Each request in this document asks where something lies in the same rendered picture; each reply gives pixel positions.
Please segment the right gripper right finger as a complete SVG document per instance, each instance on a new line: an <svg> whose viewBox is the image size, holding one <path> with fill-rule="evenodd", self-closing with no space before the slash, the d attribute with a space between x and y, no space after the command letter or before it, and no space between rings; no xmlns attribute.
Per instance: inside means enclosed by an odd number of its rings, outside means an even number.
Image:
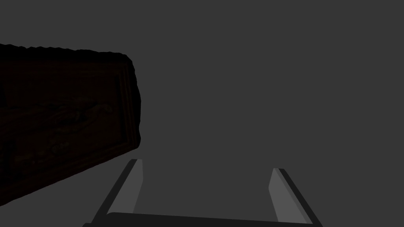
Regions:
<svg viewBox="0 0 404 227"><path fill-rule="evenodd" d="M276 227L323 227L285 169L273 169L268 191L277 217Z"/></svg>

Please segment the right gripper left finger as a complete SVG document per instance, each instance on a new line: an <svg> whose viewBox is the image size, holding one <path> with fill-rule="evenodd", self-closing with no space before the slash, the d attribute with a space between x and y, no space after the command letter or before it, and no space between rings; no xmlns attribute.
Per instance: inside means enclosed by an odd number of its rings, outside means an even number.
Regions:
<svg viewBox="0 0 404 227"><path fill-rule="evenodd" d="M109 213L133 213L143 182L143 161L131 159L102 202L91 223L100 223Z"/></svg>

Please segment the dark framed wall picture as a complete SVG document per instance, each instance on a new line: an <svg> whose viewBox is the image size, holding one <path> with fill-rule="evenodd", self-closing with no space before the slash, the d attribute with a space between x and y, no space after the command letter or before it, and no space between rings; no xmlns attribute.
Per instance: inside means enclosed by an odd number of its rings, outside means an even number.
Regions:
<svg viewBox="0 0 404 227"><path fill-rule="evenodd" d="M0 206L139 147L125 54L0 44Z"/></svg>

